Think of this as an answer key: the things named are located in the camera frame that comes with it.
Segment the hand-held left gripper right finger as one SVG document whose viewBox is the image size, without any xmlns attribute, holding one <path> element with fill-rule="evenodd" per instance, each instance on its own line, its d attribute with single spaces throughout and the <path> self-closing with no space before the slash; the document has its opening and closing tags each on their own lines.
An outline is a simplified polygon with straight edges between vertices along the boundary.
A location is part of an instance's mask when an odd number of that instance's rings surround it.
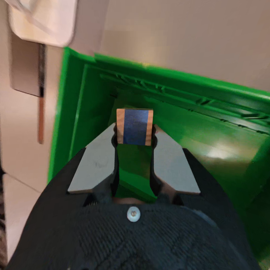
<svg viewBox="0 0 270 270">
<path fill-rule="evenodd" d="M 152 127 L 150 188 L 157 197 L 164 183 L 178 193 L 199 195 L 199 186 L 183 148 L 158 125 Z"/>
</svg>

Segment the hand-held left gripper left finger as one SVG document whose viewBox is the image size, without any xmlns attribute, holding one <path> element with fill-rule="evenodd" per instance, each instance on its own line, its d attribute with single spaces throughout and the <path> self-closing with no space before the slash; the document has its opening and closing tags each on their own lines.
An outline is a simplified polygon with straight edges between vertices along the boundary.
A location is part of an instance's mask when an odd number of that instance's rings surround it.
<svg viewBox="0 0 270 270">
<path fill-rule="evenodd" d="M 68 193 L 114 197 L 119 185 L 117 145 L 117 128 L 113 123 L 86 146 Z"/>
</svg>

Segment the green plastic bin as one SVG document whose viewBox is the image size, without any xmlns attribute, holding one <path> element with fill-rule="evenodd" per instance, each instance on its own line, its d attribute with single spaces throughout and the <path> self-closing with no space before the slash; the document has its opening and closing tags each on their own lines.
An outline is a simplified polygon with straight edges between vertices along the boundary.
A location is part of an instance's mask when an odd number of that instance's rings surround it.
<svg viewBox="0 0 270 270">
<path fill-rule="evenodd" d="M 123 107 L 153 109 L 153 123 L 228 194 L 257 260 L 268 260 L 269 92 L 66 47 L 48 182 Z"/>
</svg>

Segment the wooden cube with blue stripe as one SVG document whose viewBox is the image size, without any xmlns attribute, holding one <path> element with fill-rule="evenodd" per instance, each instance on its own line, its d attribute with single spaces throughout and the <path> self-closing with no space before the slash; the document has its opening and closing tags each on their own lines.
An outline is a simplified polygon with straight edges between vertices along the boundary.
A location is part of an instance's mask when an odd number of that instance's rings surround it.
<svg viewBox="0 0 270 270">
<path fill-rule="evenodd" d="M 150 146 L 152 126 L 153 110 L 125 108 L 116 110 L 118 144 Z"/>
</svg>

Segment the instruction sheet on stand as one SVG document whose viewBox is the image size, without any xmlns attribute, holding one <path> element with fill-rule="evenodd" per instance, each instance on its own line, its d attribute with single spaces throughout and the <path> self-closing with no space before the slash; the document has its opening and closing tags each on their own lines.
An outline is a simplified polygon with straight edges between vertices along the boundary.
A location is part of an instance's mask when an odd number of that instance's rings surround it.
<svg viewBox="0 0 270 270">
<path fill-rule="evenodd" d="M 21 39 L 59 48 L 74 36 L 77 0 L 6 1 L 12 31 Z"/>
</svg>

